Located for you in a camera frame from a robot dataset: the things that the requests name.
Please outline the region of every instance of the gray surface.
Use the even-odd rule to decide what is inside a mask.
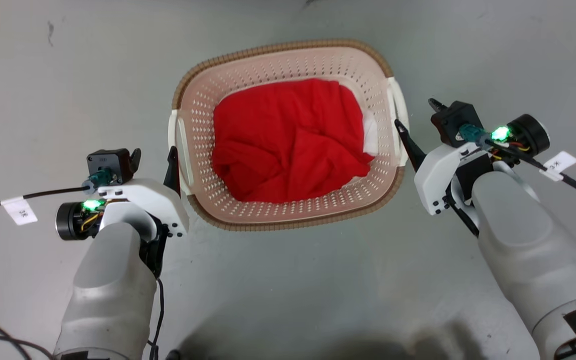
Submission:
[[[554,143],[541,160],[576,155],[576,2],[0,0],[0,199],[79,184],[100,148],[141,147],[138,175],[162,180],[171,98],[188,69],[322,37],[386,57],[427,151],[439,144],[426,105],[436,96],[475,104],[491,127],[531,113]],[[519,172],[576,236],[576,193]],[[236,234],[195,219],[166,253],[162,352],[203,325],[216,351],[247,359],[351,353],[341,344],[401,353],[395,342],[418,358],[537,358],[475,239],[454,214],[428,216],[412,185],[409,172],[378,212],[304,230]],[[0,324],[50,349],[89,246],[55,234],[58,205],[74,199],[32,200],[39,223],[24,227],[0,209]],[[13,351],[0,344],[0,359]]]

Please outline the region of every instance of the green light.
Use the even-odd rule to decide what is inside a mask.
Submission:
[[[509,136],[510,136],[510,129],[508,129],[508,126],[501,126],[497,128],[497,130],[494,130],[491,134],[492,140],[498,142],[505,141],[506,139],[508,139]]]
[[[101,207],[104,203],[99,200],[86,200],[82,204],[84,209],[89,210],[90,212],[94,212],[98,207]]]

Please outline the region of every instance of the pink plastic basket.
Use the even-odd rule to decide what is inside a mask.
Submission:
[[[274,82],[336,80],[377,121],[379,153],[370,173],[337,191],[297,202],[240,202],[212,168],[213,110],[229,94]],[[208,223],[225,230],[302,228],[358,217],[383,207],[399,188],[407,161],[394,127],[409,125],[391,68],[365,43],[351,39],[300,41],[215,57],[192,68],[173,99],[168,143],[179,151],[181,188]]]

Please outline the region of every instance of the cable label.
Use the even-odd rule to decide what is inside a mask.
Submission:
[[[1,201],[2,207],[17,225],[26,225],[37,222],[37,216],[30,208],[30,204],[22,196]]]
[[[574,164],[576,164],[576,157],[565,151],[561,151],[543,164],[548,170],[539,170],[539,172],[546,175],[546,177],[553,180],[553,182],[559,182],[564,178],[560,173]]]

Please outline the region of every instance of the red garment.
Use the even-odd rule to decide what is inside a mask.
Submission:
[[[362,110],[336,81],[246,89],[214,110],[212,167],[239,201],[317,198],[366,176]]]

